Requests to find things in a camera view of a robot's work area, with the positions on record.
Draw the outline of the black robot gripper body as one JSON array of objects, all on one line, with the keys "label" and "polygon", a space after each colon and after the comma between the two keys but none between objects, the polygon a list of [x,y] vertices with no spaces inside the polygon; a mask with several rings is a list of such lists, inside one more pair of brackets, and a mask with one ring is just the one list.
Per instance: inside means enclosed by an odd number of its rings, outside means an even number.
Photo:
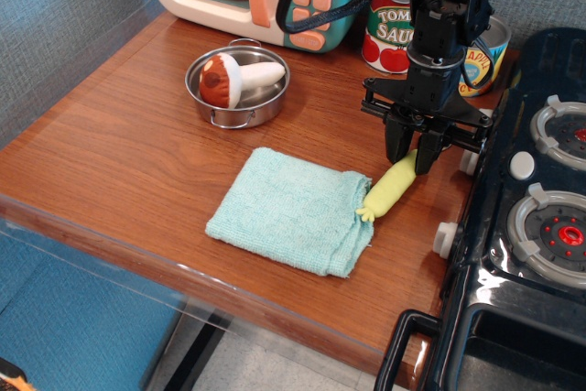
[{"label": "black robot gripper body", "polygon": [[450,145],[481,152],[492,120],[459,93],[466,51],[458,49],[450,57],[433,58],[410,49],[407,56],[410,66],[404,80],[364,80],[362,110],[384,123],[392,115],[411,125],[414,133],[445,133]]}]

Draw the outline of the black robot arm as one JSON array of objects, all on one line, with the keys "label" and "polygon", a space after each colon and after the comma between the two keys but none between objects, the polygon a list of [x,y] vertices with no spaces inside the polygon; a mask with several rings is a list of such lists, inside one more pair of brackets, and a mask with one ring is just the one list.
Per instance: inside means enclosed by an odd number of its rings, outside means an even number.
[{"label": "black robot arm", "polygon": [[427,174],[444,147],[478,153],[489,128],[488,116],[459,92],[469,47],[486,50],[481,35],[494,10],[489,0],[409,0],[414,34],[407,46],[410,61],[404,80],[367,78],[363,111],[385,124],[386,156],[392,163],[420,137],[415,172]]}]

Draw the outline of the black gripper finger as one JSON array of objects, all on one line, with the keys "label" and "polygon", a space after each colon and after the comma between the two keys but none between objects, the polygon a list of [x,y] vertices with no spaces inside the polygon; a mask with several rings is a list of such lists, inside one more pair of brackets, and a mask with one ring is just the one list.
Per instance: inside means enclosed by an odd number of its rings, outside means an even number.
[{"label": "black gripper finger", "polygon": [[443,149],[451,144],[450,137],[442,132],[423,133],[418,140],[415,172],[418,176],[429,173]]},{"label": "black gripper finger", "polygon": [[385,119],[385,152],[391,163],[397,163],[409,151],[414,130],[411,125],[388,115]]}]

